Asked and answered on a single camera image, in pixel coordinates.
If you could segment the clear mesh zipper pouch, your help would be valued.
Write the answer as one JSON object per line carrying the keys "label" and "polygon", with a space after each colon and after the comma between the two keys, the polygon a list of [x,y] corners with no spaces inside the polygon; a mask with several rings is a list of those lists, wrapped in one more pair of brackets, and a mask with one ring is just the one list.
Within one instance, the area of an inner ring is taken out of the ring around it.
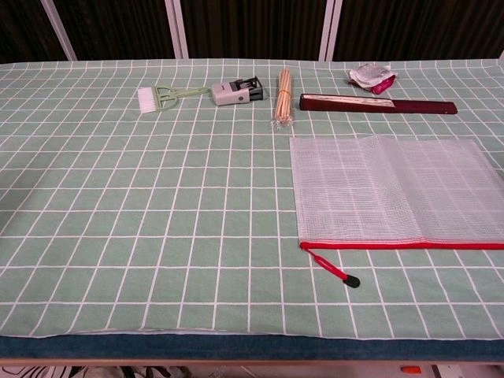
{"label": "clear mesh zipper pouch", "polygon": [[290,141],[299,246],[504,250],[504,179],[470,139]]}

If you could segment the green white checkered tablecloth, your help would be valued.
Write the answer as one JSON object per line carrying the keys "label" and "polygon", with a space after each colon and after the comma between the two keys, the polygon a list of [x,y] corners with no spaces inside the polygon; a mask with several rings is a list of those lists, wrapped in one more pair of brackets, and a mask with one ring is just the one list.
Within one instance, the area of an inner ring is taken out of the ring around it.
{"label": "green white checkered tablecloth", "polygon": [[[359,95],[350,63],[238,59],[0,64],[0,335],[272,333],[504,339],[502,250],[298,245],[289,139],[470,139],[504,177],[504,63],[396,61],[392,98],[455,116],[297,112],[275,129],[282,68],[296,94]],[[215,83],[264,99],[217,106]],[[141,114],[141,87],[191,89]]]}

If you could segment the wooden sticks bundle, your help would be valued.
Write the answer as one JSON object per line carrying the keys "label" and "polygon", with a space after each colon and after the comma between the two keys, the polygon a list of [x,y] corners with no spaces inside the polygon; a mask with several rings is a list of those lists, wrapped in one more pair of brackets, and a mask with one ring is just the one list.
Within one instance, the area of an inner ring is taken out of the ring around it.
{"label": "wooden sticks bundle", "polygon": [[281,129],[292,126],[294,116],[292,110],[292,76],[287,68],[280,72],[275,109],[272,112],[272,126]]}

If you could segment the grey black date stamp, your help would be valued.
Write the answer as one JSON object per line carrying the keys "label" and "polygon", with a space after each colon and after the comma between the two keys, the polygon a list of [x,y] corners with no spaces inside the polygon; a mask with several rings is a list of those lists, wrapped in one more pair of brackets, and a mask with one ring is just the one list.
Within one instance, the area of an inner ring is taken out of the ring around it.
{"label": "grey black date stamp", "polygon": [[213,101],[217,106],[249,103],[264,99],[264,90],[255,76],[246,80],[215,83],[211,86]]}

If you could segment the green white cleaning brush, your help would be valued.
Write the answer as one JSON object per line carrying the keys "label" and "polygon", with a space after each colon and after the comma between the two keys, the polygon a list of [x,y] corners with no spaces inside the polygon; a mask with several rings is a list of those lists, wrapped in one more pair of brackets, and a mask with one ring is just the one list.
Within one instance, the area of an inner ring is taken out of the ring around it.
{"label": "green white cleaning brush", "polygon": [[137,89],[141,114],[161,112],[175,107],[181,98],[203,95],[208,87],[175,89],[173,87],[141,87]]}

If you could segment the dark teal table underlay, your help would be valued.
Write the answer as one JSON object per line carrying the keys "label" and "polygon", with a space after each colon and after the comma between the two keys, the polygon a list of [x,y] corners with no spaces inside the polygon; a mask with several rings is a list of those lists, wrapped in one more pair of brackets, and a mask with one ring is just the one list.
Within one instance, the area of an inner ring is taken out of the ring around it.
{"label": "dark teal table underlay", "polygon": [[500,340],[354,340],[281,335],[0,336],[0,359],[504,362]]}

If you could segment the black curtain panel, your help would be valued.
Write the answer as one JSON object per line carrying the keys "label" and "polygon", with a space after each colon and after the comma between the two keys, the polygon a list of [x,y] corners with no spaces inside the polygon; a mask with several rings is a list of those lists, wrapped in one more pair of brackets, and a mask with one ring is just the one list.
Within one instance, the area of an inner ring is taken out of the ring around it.
{"label": "black curtain panel", "polygon": [[333,61],[497,58],[504,0],[343,0]]}
{"label": "black curtain panel", "polygon": [[327,0],[180,0],[192,58],[316,61]]}
{"label": "black curtain panel", "polygon": [[0,0],[0,64],[66,60],[40,0]]}
{"label": "black curtain panel", "polygon": [[79,60],[173,59],[165,0],[53,0]]}

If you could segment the crumpled clear plastic pouch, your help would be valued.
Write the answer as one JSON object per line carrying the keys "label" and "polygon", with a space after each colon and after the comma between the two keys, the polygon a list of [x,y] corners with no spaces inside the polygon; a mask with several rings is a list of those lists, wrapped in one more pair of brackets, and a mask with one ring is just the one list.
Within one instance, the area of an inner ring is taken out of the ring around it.
{"label": "crumpled clear plastic pouch", "polygon": [[390,65],[381,66],[368,63],[350,70],[349,83],[375,95],[380,95],[393,85],[397,75],[396,72],[391,71]]}

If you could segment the dark red folding fan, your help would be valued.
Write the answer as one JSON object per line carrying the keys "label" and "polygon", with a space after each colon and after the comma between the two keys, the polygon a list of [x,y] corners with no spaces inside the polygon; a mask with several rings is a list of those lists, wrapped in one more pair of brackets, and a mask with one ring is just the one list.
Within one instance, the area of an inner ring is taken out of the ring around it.
{"label": "dark red folding fan", "polygon": [[394,100],[342,96],[335,94],[301,94],[299,109],[305,111],[347,112],[347,113],[417,113],[449,114],[458,113],[453,102],[418,100]]}

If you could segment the white frame post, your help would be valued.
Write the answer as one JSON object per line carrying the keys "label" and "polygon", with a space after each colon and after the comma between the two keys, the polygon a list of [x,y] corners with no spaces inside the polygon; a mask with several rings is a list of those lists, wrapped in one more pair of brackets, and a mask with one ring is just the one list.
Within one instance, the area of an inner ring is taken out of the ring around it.
{"label": "white frame post", "polygon": [[169,30],[172,39],[172,47],[176,59],[188,59],[189,53],[185,27],[183,22],[183,12],[180,0],[164,0],[166,13],[169,21]]}
{"label": "white frame post", "polygon": [[72,47],[65,26],[63,25],[54,0],[40,0],[49,22],[57,36],[58,42],[69,61],[77,61],[76,53]]}
{"label": "white frame post", "polygon": [[332,61],[343,0],[326,0],[318,61]]}

